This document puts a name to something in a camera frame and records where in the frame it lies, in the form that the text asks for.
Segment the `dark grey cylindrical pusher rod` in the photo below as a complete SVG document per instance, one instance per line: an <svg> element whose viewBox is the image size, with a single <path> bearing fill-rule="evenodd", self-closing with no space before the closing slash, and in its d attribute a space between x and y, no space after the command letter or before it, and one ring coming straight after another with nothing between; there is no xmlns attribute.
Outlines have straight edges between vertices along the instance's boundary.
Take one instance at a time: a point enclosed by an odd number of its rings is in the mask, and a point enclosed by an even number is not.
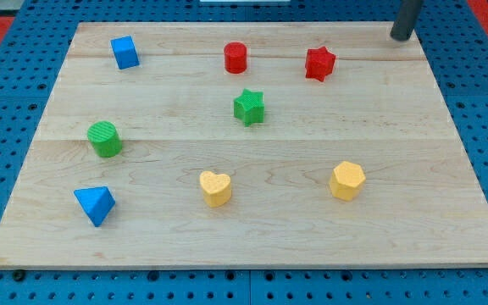
<svg viewBox="0 0 488 305"><path fill-rule="evenodd" d="M423 5L424 0L401 0L390 32L393 40L405 42L410 38Z"/></svg>

